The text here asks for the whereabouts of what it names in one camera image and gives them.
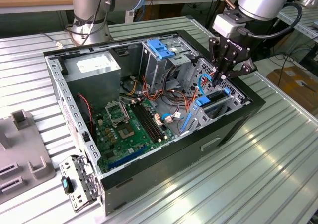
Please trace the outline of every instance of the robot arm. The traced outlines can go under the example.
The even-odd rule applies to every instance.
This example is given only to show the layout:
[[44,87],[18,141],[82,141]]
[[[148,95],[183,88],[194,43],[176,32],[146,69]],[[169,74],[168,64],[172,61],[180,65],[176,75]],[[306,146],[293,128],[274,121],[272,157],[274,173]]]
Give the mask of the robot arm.
[[[250,59],[250,45],[244,46],[240,41],[247,37],[254,39],[271,39],[289,32],[301,19],[302,9],[296,3],[286,3],[287,0],[238,0],[236,8],[229,0],[232,10],[225,11],[216,16],[213,24],[221,36],[220,38],[210,38],[209,47],[211,60],[215,65],[213,80],[215,83],[226,78],[246,75],[257,68]],[[298,11],[297,19],[286,29],[271,35],[255,35],[245,27],[248,23],[258,21],[269,21],[274,19],[279,11],[286,6],[293,6]],[[233,70],[234,66],[242,62],[240,70]]]
[[75,20],[69,30],[72,39],[77,45],[109,41],[107,13],[138,9],[143,3],[144,0],[73,0]]

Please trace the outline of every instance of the gray holder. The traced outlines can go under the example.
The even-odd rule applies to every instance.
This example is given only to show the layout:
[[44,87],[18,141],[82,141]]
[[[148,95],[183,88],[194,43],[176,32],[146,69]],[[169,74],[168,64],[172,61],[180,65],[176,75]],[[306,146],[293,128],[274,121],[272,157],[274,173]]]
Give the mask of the gray holder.
[[0,120],[0,204],[55,175],[31,113]]

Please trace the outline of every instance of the red cable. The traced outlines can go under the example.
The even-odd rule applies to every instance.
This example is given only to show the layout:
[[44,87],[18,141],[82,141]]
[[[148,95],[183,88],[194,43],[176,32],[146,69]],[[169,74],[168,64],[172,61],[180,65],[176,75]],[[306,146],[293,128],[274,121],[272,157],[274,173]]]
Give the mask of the red cable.
[[92,120],[92,115],[91,115],[91,110],[90,110],[89,103],[88,103],[88,101],[86,100],[86,98],[83,97],[81,94],[78,94],[78,96],[84,100],[84,102],[86,103],[86,106],[87,106],[87,108],[88,108],[88,111],[89,111],[89,119],[90,119],[90,131],[91,131],[91,135],[93,135],[93,120]]

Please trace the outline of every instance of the green circuit board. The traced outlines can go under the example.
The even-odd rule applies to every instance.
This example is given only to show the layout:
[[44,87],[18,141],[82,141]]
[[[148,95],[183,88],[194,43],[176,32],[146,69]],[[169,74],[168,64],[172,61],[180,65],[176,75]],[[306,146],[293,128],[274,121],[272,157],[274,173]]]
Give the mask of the green circuit board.
[[[143,101],[142,105],[148,111],[155,113],[148,100]],[[112,125],[106,109],[94,116],[97,121],[97,148],[101,154],[97,164],[102,172],[111,170],[113,168],[112,165],[119,160],[122,162],[124,158],[130,159],[129,157],[133,155],[138,157],[174,139],[170,129],[159,128],[165,135],[165,139],[162,139],[161,142],[153,142],[130,106],[126,104],[125,108],[130,120],[128,123],[118,124],[118,126]],[[108,112],[111,114],[112,119],[122,116],[118,108],[115,108],[114,111],[108,110]]]

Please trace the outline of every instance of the yellow wire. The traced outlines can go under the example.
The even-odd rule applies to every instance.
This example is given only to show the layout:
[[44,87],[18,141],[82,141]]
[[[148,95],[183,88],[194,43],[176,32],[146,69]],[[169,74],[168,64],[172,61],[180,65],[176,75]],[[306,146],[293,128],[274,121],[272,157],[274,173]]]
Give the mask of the yellow wire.
[[132,94],[135,93],[135,91],[136,91],[136,86],[137,86],[137,81],[135,81],[133,90],[132,90],[131,92],[129,92],[129,93],[127,94],[127,96],[131,96]]

